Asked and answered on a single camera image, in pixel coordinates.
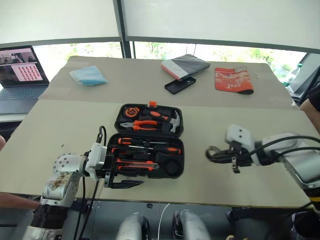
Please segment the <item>laptop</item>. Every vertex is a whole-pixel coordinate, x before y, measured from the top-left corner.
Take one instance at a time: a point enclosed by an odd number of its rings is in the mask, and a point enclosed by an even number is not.
[[[32,46],[0,48],[0,114],[26,114],[49,81]]]

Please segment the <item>black phone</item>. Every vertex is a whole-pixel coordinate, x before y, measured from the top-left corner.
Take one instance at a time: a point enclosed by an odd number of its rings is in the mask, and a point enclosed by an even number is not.
[[[164,88],[167,89],[172,94],[177,94],[178,92],[186,89],[190,85],[194,84],[196,80],[193,77],[188,77],[182,81],[174,80],[164,85]]]

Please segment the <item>tool case lid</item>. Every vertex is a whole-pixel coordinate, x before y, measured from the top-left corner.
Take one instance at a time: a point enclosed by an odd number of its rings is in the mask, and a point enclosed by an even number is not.
[[[126,108],[140,108],[140,109],[149,109],[150,111],[160,111],[163,115],[167,115],[165,114],[167,113],[174,113],[175,111],[177,112],[177,114],[180,117],[180,124],[179,126],[176,127],[175,133],[173,132],[160,132],[160,131],[146,131],[146,130],[138,130],[138,131],[134,131],[132,128],[128,127],[125,128],[123,126],[120,126],[121,123],[128,123],[128,122],[134,122],[134,120],[129,119],[128,117],[125,117],[123,115],[123,113],[125,112]],[[138,119],[139,121],[143,121],[143,120],[154,120],[152,119],[151,116],[145,116],[142,119]],[[118,133],[121,134],[129,134],[129,135],[133,135],[133,136],[146,136],[146,137],[166,137],[166,138],[179,138],[181,136],[181,134],[184,131],[184,121],[183,121],[183,117],[182,117],[182,111],[177,108],[177,107],[172,107],[172,106],[162,106],[162,105],[157,105],[156,102],[150,102],[150,104],[133,104],[133,103],[128,103],[128,104],[124,104],[121,106],[120,111],[118,113],[118,116],[116,118],[116,121],[114,123],[114,127],[117,130]]]

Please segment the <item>toolbox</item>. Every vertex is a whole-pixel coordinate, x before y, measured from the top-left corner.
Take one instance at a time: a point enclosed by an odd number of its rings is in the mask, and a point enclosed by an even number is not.
[[[116,173],[128,177],[178,178],[184,171],[183,117],[176,107],[125,104],[110,137],[107,155],[114,158]]]

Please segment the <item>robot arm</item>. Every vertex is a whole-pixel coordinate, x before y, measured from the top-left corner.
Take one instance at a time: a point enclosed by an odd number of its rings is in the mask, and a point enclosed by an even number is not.
[[[310,198],[316,212],[320,214],[320,153],[312,149],[313,147],[309,147],[303,139],[290,139],[294,136],[299,135],[286,132],[266,137],[262,141],[255,141],[249,130],[232,124],[225,135],[225,142],[229,144],[229,149],[219,150],[215,146],[210,146],[206,151],[206,156],[214,163],[232,163],[234,173],[240,173],[239,167],[251,166],[252,163],[257,166],[265,166],[282,162],[296,183]],[[287,137],[289,137],[288,140],[273,143]],[[294,151],[300,148],[308,150]]]
[[[40,199],[41,205],[35,210],[30,226],[22,240],[60,240],[68,209],[72,205],[81,177],[95,181],[104,179],[104,187],[127,189],[143,181],[123,180],[113,182],[117,175],[113,155],[107,154],[107,147],[101,143],[101,133],[97,142],[83,155],[65,153],[53,164],[52,176],[45,185]]]

